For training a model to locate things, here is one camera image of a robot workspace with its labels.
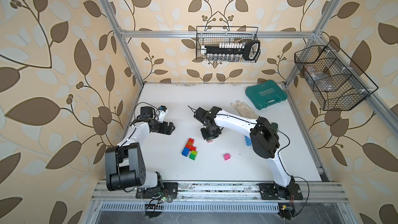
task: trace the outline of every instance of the white table surface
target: white table surface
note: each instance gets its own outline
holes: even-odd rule
[[[146,84],[139,102],[166,106],[168,114],[164,121],[176,126],[172,135],[150,133],[140,142],[147,171],[160,172],[163,180],[273,181],[266,160],[254,153],[251,146],[246,146],[244,135],[224,128],[218,138],[207,143],[200,132],[203,125],[193,118],[193,112],[187,107],[209,110],[216,106],[239,115],[230,103],[240,100],[269,122],[276,122],[279,130],[289,136],[291,144],[280,153],[286,170],[307,181],[321,181],[288,101],[259,111],[245,95],[246,87],[252,85]],[[136,115],[142,106],[145,104],[137,107]],[[287,138],[281,133],[278,135],[280,146],[286,146]],[[195,161],[181,154],[189,138],[195,140],[198,152]],[[225,153],[231,155],[227,161],[223,158]]]

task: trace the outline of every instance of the black wire basket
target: black wire basket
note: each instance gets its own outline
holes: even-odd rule
[[[356,69],[374,86],[370,89],[362,84],[353,68],[344,65],[336,56],[338,45],[330,41],[325,45],[314,45],[295,53],[295,63],[325,111],[349,111],[366,97],[374,93],[378,86],[373,80],[341,50]]]
[[[257,27],[197,26],[196,60],[256,62],[260,56]]]

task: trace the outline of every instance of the black cable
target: black cable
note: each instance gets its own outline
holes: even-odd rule
[[[116,148],[116,155],[119,154],[119,149],[120,149],[120,147],[122,147],[122,146],[131,138],[131,136],[134,134],[135,130],[137,129],[137,127],[135,126],[135,124],[133,124],[132,122],[131,122],[131,125],[134,125],[134,131],[132,132],[132,134],[130,135],[130,137],[127,138],[127,140],[126,140],[121,146],[118,146],[118,147]],[[120,180],[119,161],[117,161],[117,175],[119,176],[119,184],[120,184],[120,187],[122,188],[122,190],[123,190],[124,192],[126,192],[126,193],[132,192],[132,191],[134,190],[134,188],[132,188],[130,191],[127,191],[125,188],[122,187],[122,181]]]

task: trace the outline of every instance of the metal bar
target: metal bar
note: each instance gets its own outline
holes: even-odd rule
[[[293,111],[293,114],[294,114],[294,116],[296,118],[298,127],[300,128],[300,131],[301,131],[301,133],[302,133],[302,135],[304,137],[304,140],[305,140],[305,142],[307,144],[308,150],[311,153],[312,159],[315,162],[315,165],[317,165],[317,164],[320,165],[321,166],[320,169],[322,170],[322,173],[320,173],[320,174],[325,174],[327,179],[330,180],[330,175],[329,175],[328,171],[326,170],[326,166],[323,163],[322,159],[320,158],[320,155],[318,153],[318,149],[316,148],[315,143],[314,143],[314,141],[313,141],[313,139],[311,137],[311,134],[308,131],[308,128],[307,128],[304,120],[302,119],[302,117],[300,115],[300,112],[299,112],[299,110],[298,110],[298,108],[296,106],[296,103],[293,101],[293,98],[292,98],[292,96],[291,96],[291,94],[289,92],[289,89],[286,90],[286,94],[287,94],[287,100],[288,100],[288,102],[290,104],[290,107],[291,107],[291,109]]]
[[[127,63],[131,67],[132,72],[134,73],[135,78],[137,79],[137,83],[139,85],[143,86],[144,81],[142,79],[141,73],[139,72],[139,68],[134,61],[134,58],[132,56],[132,53],[130,52],[130,49],[129,49],[129,46],[128,46],[126,40],[120,34],[120,27],[117,24],[115,14],[113,13],[113,10],[112,10],[112,7],[111,7],[109,1],[108,0],[99,0],[99,2],[102,6],[104,13],[105,13],[105,16],[108,19],[109,24],[111,25],[113,32],[115,33],[115,37],[116,37],[117,41],[119,42],[122,51],[126,55]]]
[[[315,26],[314,32],[315,33],[322,33],[325,29],[326,25],[328,24],[332,14],[335,12],[337,6],[340,4],[341,0],[330,0],[328,5],[325,8],[325,11],[322,13],[320,20],[318,21],[317,25]]]
[[[327,45],[328,41],[324,38],[323,35],[316,35],[316,41],[320,45]],[[338,52],[332,51],[339,59],[340,61],[346,65],[348,68],[351,68],[351,66],[344,60],[342,59],[341,55]],[[367,85],[360,76],[358,76],[356,73],[352,73],[363,85]],[[391,132],[395,134],[395,136],[398,137],[398,116],[395,115],[395,113],[387,107],[387,105],[376,95],[376,94],[371,94],[368,96],[365,101],[369,104],[369,106],[375,111],[375,113],[380,117],[380,119],[387,125],[387,127],[390,128]]]
[[[237,32],[228,31],[228,33],[252,34],[250,31]],[[124,38],[196,38],[195,31],[121,31]],[[311,31],[259,31],[257,38],[313,38],[314,33]]]

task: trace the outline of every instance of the wall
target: wall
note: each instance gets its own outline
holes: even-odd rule
[[[334,15],[324,34],[371,76],[380,87],[376,94],[397,113],[398,0],[342,0]],[[326,112],[300,76],[290,90],[331,179],[342,183],[358,219],[398,223],[397,137],[366,102],[348,112]]]
[[[188,26],[256,26],[312,31],[328,0],[110,0],[126,30],[187,30]]]
[[[1,0],[0,223],[78,223],[104,177],[138,85],[98,6]]]

